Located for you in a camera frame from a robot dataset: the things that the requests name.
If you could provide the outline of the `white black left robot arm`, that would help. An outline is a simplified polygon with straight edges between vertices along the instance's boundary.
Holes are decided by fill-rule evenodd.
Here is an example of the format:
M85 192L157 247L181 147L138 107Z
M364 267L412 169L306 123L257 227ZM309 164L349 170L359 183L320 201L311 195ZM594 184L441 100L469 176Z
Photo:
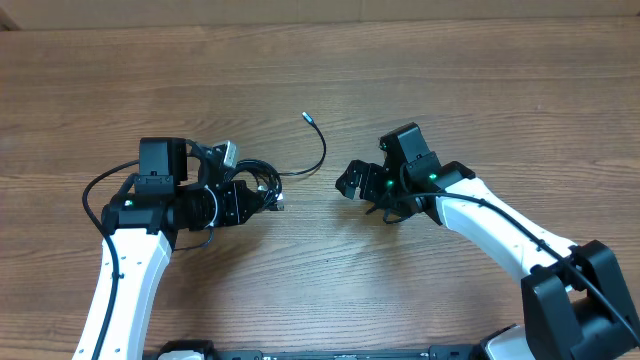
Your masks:
M160 280L181 230L245 223L269 208L269 191L243 181L177 187L170 176L131 174L100 217L100 273L76 359L140 359Z

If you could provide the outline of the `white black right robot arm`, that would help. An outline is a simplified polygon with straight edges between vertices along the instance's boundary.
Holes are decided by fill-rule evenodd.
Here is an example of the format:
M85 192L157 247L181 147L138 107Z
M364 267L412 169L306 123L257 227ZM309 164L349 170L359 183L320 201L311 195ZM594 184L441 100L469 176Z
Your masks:
M616 359L639 345L639 317L615 254L555 235L459 162L352 161L337 179L399 223L419 213L467 238L520 286L523 325L467 348L468 359Z

